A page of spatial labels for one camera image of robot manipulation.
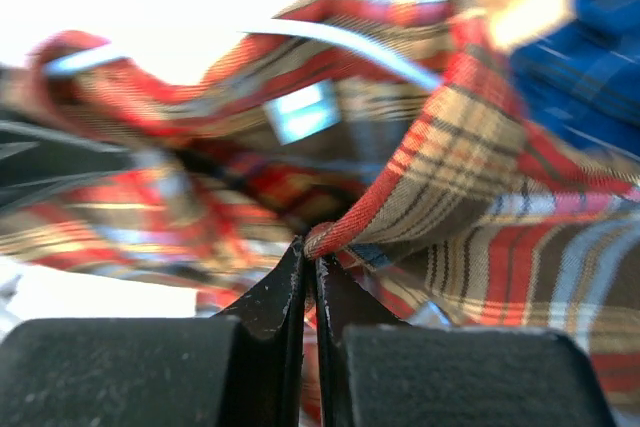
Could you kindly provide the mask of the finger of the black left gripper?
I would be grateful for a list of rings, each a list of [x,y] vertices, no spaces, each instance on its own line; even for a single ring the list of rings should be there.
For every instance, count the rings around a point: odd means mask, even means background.
[[[1,210],[13,212],[56,193],[133,167],[124,147],[37,126],[1,121]]]

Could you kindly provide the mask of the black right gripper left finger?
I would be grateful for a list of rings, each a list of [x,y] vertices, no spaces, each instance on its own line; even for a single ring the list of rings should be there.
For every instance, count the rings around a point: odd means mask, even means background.
[[[5,426],[294,426],[305,260],[209,318],[38,319],[1,345]]]

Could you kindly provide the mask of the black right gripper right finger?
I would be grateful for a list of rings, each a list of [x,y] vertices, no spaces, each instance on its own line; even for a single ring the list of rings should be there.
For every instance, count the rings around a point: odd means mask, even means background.
[[[541,329],[412,326],[315,263],[326,426],[612,426],[590,361]]]

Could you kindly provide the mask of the red brown plaid shirt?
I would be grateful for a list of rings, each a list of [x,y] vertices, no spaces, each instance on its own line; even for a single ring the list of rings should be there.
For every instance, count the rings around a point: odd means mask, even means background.
[[[221,309],[295,236],[335,255],[398,317],[549,327],[590,356],[639,422],[639,167],[531,119],[471,0],[300,0],[288,20],[346,28],[443,73],[428,93],[353,53],[251,35],[192,86],[66,31],[1,72],[7,119],[129,149],[133,167],[1,212],[1,252],[67,272],[191,288]]]

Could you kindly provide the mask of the light blue wire hanger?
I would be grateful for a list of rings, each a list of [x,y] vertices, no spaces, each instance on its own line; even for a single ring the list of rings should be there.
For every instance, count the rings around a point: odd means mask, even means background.
[[[264,19],[235,30],[244,34],[301,37],[341,47],[427,91],[434,91],[443,83],[443,78],[435,72],[410,62],[374,40],[343,28],[306,21]],[[117,45],[109,43],[52,60],[44,66],[44,73],[53,78],[70,77],[125,58]]]

